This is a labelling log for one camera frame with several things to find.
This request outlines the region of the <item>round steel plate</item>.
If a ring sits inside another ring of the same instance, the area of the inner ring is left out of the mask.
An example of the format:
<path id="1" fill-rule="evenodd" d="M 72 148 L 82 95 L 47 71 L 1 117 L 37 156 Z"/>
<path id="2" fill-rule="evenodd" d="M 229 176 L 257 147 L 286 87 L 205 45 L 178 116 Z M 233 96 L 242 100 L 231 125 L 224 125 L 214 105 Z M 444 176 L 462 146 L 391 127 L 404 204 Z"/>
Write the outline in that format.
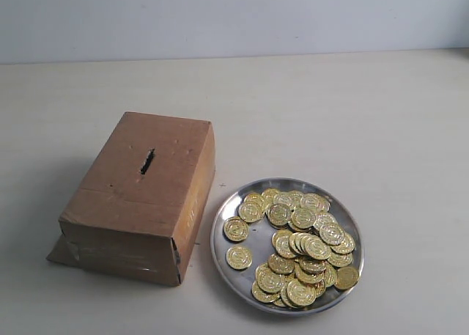
<path id="1" fill-rule="evenodd" d="M 311 183 L 287 177 L 269 177 L 240 186 L 236 191 L 225 197 L 222 203 L 219 204 L 216 212 L 213 213 L 210 230 L 210 250 L 213 264 L 219 276 L 232 293 L 235 294 L 238 299 L 245 302 L 249 310 L 258 309 L 265 313 L 285 317 L 304 317 L 335 307 L 352 292 L 352 289 L 338 290 L 334 286 L 329 287 L 319 300 L 305 309 L 282 308 L 255 300 L 251 293 L 251 286 L 255 280 L 255 270 L 258 265 L 265 262 L 274 252 L 271 237 L 275 228 L 269 224 L 266 218 L 255 222 L 249 232 L 247 240 L 241 243 L 252 251 L 252 265 L 242 271 L 235 270 L 228 265 L 226 252 L 234 244 L 228 241 L 224 235 L 223 226 L 225 220 L 235 216 L 239 205 L 247 194 L 251 192 L 260 194 L 268 188 L 277 188 L 281 191 L 296 190 L 302 191 L 303 193 L 312 192 L 325 197 L 330 202 L 331 213 L 356 242 L 356 248 L 352 253 L 352 266 L 357 268 L 359 273 L 362 273 L 364 255 L 361 231 L 359 230 L 359 225 L 356 220 L 352 217 L 347 208 L 331 193 Z"/>

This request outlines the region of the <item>cardboard box with slot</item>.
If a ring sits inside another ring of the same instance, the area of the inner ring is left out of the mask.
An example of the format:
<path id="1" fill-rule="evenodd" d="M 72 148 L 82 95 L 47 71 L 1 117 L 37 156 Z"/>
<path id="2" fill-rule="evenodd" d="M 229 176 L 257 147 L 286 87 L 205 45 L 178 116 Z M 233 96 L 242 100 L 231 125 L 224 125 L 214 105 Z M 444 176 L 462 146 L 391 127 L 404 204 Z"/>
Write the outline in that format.
<path id="1" fill-rule="evenodd" d="M 214 176 L 211 122 L 124 113 L 60 214 L 48 261 L 180 285 Z"/>

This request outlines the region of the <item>gold coin far left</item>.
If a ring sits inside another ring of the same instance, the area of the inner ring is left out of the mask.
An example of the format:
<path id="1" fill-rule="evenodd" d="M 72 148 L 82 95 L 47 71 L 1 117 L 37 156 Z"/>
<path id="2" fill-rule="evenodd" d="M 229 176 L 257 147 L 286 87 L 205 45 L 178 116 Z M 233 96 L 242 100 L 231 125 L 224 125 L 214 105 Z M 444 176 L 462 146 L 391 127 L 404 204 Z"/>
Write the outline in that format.
<path id="1" fill-rule="evenodd" d="M 238 207 L 238 215 L 247 224 L 252 224 L 262 219 L 264 210 L 260 204 L 247 201 Z"/>

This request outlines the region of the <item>gold coin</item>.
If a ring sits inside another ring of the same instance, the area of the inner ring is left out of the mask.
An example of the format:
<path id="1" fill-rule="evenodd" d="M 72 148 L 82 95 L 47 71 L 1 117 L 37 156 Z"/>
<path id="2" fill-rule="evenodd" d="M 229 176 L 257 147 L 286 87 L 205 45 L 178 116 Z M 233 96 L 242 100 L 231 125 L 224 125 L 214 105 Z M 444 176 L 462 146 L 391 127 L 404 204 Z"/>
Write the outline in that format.
<path id="1" fill-rule="evenodd" d="M 264 210 L 260 204 L 247 201 L 238 207 L 238 215 L 247 224 L 252 224 L 262 219 Z"/>
<path id="2" fill-rule="evenodd" d="M 223 230 L 228 240 L 238 243 L 248 237 L 249 225 L 241 218 L 235 216 L 224 222 Z"/>
<path id="3" fill-rule="evenodd" d="M 234 270 L 245 270 L 252 264 L 252 252 L 241 245 L 230 247 L 226 252 L 226 262 Z"/>

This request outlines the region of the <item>gold coin left middle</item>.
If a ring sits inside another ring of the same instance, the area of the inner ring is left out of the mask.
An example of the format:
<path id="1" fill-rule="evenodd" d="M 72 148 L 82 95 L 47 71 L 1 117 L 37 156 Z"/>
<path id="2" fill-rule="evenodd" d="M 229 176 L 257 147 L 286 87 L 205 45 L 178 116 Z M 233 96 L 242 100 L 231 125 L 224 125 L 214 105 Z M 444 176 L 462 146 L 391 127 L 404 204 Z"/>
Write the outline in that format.
<path id="1" fill-rule="evenodd" d="M 228 240 L 238 243 L 248 237 L 249 225 L 241 218 L 235 216 L 224 222 L 223 230 Z"/>

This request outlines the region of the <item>gold coin lower left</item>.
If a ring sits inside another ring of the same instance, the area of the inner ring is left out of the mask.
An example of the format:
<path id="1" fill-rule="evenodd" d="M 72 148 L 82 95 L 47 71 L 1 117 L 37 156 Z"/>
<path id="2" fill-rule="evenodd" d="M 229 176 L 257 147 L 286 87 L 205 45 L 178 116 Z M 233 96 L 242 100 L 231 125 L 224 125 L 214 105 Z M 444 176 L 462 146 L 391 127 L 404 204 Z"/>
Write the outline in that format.
<path id="1" fill-rule="evenodd" d="M 226 252 L 226 262 L 234 270 L 245 270 L 252 264 L 252 252 L 241 245 L 230 247 Z"/>

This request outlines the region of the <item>dull gold coin plate edge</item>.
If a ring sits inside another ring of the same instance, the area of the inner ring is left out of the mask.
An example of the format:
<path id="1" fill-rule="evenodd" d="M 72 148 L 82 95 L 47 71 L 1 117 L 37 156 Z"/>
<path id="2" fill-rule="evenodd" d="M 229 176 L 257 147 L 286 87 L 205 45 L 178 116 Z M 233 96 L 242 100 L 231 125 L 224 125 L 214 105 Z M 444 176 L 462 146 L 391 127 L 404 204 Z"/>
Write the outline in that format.
<path id="1" fill-rule="evenodd" d="M 360 274 L 353 266 L 345 266 L 336 271 L 335 288 L 338 290 L 348 290 L 354 287 L 360 278 Z"/>

